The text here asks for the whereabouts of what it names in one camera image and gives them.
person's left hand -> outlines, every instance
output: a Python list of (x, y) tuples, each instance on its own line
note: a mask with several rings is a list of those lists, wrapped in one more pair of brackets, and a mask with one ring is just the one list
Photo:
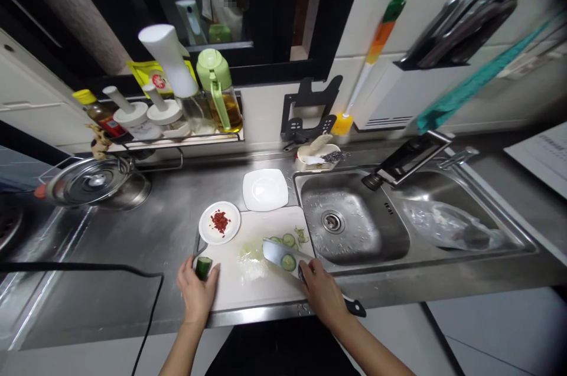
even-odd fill
[(204, 326), (213, 305), (220, 264), (216, 264), (211, 270), (207, 281), (202, 282), (193, 271), (193, 258), (194, 256), (191, 255), (179, 267), (177, 286), (179, 286), (185, 300), (184, 323), (200, 323)]

white bowl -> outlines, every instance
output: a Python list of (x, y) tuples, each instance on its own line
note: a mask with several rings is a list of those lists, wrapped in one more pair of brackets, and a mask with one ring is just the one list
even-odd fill
[(279, 169), (258, 169), (246, 174), (242, 194), (249, 211), (273, 211), (288, 204), (288, 184)]
[[(216, 212), (225, 212), (225, 217), (229, 220), (224, 234), (214, 228), (212, 216)], [(216, 202), (209, 206), (205, 212), (202, 213), (199, 220), (199, 234), (201, 238), (212, 245), (220, 245), (230, 241), (238, 232), (240, 228), (240, 211), (236, 206), (230, 202)]]

hand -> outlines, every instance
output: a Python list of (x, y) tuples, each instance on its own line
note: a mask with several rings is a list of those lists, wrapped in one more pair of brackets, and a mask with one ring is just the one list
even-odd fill
[(220, 264), (216, 264), (206, 282), (198, 279), (193, 271), (193, 258), (181, 264), (177, 272), (177, 286), (185, 300), (184, 323), (207, 323), (208, 313), (213, 305), (217, 279), (219, 278)]
[(350, 320), (352, 314), (347, 310), (343, 294), (333, 276), (325, 271), (321, 261), (315, 258), (309, 265), (300, 261), (299, 266), (306, 282), (303, 291), (319, 320), (330, 330), (337, 328), (339, 323)]

white cutting board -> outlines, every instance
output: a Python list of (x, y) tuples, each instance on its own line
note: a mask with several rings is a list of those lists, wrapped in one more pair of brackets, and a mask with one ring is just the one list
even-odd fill
[[(262, 254), (264, 237), (294, 235), (295, 227), (304, 228), (309, 237), (303, 210), (285, 207), (269, 212), (242, 212), (236, 236), (224, 245), (208, 245), (200, 256), (220, 263), (213, 311), (235, 309), (305, 299), (301, 282), (282, 268), (266, 261)], [(314, 257), (311, 238), (299, 250)]]

chopped red chili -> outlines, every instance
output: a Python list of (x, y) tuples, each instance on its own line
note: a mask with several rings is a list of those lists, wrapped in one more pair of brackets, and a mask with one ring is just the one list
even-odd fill
[(217, 212), (215, 213), (215, 215), (211, 215), (211, 220), (213, 220), (214, 228), (219, 230), (222, 234), (224, 234), (226, 226), (229, 223), (229, 220), (224, 216), (224, 214), (225, 212)]

